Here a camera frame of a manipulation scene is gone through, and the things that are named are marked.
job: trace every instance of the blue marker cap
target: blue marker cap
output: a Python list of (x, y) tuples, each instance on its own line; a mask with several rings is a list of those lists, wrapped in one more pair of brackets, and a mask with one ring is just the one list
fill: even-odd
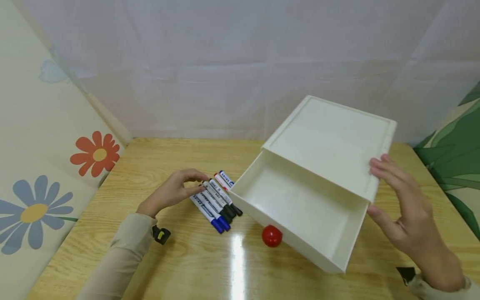
[(212, 224), (213, 227), (215, 227), (215, 229), (218, 231), (218, 233), (220, 233), (220, 234), (223, 233), (223, 226), (220, 224), (220, 222), (218, 222), (218, 220), (213, 219), (212, 222), (210, 222), (210, 224)]
[(220, 224), (222, 224), (222, 227), (225, 229), (225, 231), (230, 230), (230, 225), (228, 224), (228, 222), (222, 216), (218, 217), (217, 220)]

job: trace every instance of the sleeve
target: sleeve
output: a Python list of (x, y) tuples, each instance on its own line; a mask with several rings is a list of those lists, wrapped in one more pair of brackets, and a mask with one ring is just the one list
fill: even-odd
[(95, 268), (77, 300), (119, 300), (127, 289), (138, 264), (148, 252), (156, 220), (130, 214), (120, 224), (110, 249)]
[(416, 275), (408, 284), (412, 294), (424, 300), (478, 300), (480, 297), (479, 286), (465, 277), (465, 287), (457, 292), (447, 293), (432, 288), (423, 280), (421, 274)]

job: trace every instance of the wooden table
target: wooden table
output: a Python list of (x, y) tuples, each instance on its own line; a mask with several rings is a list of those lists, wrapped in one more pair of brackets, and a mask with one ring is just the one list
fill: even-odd
[[(224, 169), (236, 180), (258, 155), (261, 141), (136, 139), (33, 287), (28, 299), (74, 299), (108, 249), (120, 222), (134, 212), (172, 171), (194, 167), (208, 175)], [(391, 156), (420, 183), (434, 204), (435, 219), (465, 273), (480, 282), (480, 243), (405, 144)], [(381, 183), (376, 202), (399, 216), (394, 192)], [(398, 266), (412, 261), (365, 218), (347, 273), (328, 275), (286, 244), (270, 249), (262, 227), (237, 217), (219, 235), (190, 201), (165, 209), (158, 224), (172, 232), (165, 246), (152, 243), (125, 299), (414, 299)]]

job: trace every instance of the marker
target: marker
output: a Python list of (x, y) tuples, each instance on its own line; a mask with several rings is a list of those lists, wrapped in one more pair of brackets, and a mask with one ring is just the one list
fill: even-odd
[(210, 224), (212, 224), (212, 226), (218, 231), (218, 233), (222, 234), (223, 227), (220, 225), (218, 220), (213, 217), (213, 214), (207, 210), (205, 205), (203, 205), (202, 202), (200, 202), (200, 200), (195, 195), (191, 196), (190, 200), (193, 202), (193, 204), (195, 204), (196, 207), (198, 207), (198, 209), (202, 212), (208, 222), (210, 222)]
[(228, 205), (230, 205), (230, 207), (233, 209), (233, 211), (238, 215), (238, 216), (241, 216), (243, 215), (243, 211), (241, 211), (238, 207), (236, 207), (234, 204), (233, 204), (233, 201), (232, 199), (230, 199), (230, 197), (227, 195), (227, 193), (225, 193), (223, 191), (223, 189), (218, 185), (218, 183), (214, 180), (214, 179), (211, 179), (208, 181), (210, 183), (210, 185), (218, 192), (218, 194), (220, 195), (220, 197), (222, 197), (225, 202), (227, 202)]
[(210, 206), (210, 203), (202, 194), (199, 193), (199, 194), (193, 195), (193, 197), (196, 198), (196, 200), (198, 199), (198, 201), (200, 201), (200, 203), (203, 206), (205, 206), (205, 209), (207, 209), (207, 211), (211, 215), (213, 215), (213, 218), (215, 218), (218, 221), (218, 223), (223, 227), (223, 229), (225, 229), (225, 231), (230, 230), (230, 225), (228, 224), (228, 222), (221, 215), (219, 215), (215, 209), (213, 209)]
[(232, 181), (232, 179), (230, 179), (230, 177), (228, 177), (228, 175), (223, 170), (220, 170), (219, 174), (230, 187), (232, 187), (235, 184)]
[(216, 181), (222, 186), (222, 188), (225, 191), (230, 190), (230, 186), (225, 182), (225, 180), (223, 180), (223, 178), (219, 174), (215, 173), (213, 177), (216, 179)]
[(212, 198), (212, 196), (210, 196), (210, 194), (207, 192), (207, 191), (203, 191), (197, 195), (202, 195), (203, 198), (205, 199), (205, 201), (210, 205), (210, 207), (216, 211), (217, 214), (221, 215), (226, 221), (227, 223), (232, 223), (232, 218), (225, 212), (224, 209), (222, 209), (218, 203), (215, 201), (215, 199)]
[(228, 214), (229, 217), (233, 219), (237, 216), (237, 214), (233, 211), (233, 209), (227, 204), (225, 200), (223, 200), (223, 198), (216, 192), (216, 190), (210, 185), (208, 181), (204, 181), (202, 182), (202, 184), (207, 189), (207, 192), (210, 193), (212, 198), (214, 198), (215, 201), (221, 207), (223, 207), (223, 209), (225, 210), (225, 212)]

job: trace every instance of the orange flower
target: orange flower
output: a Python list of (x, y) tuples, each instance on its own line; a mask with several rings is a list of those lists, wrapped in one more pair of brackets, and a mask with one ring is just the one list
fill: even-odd
[(97, 177), (103, 171), (111, 171), (115, 162), (118, 161), (120, 156), (117, 152), (120, 150), (120, 146), (115, 145), (115, 141), (112, 140), (113, 136), (108, 133), (103, 138), (100, 131), (95, 131), (92, 134), (93, 142), (88, 138), (82, 136), (77, 140), (75, 145), (78, 149), (86, 153), (77, 153), (70, 157), (70, 162), (74, 165), (84, 164), (79, 170), (80, 176), (85, 176), (88, 169), (92, 167), (92, 176)]

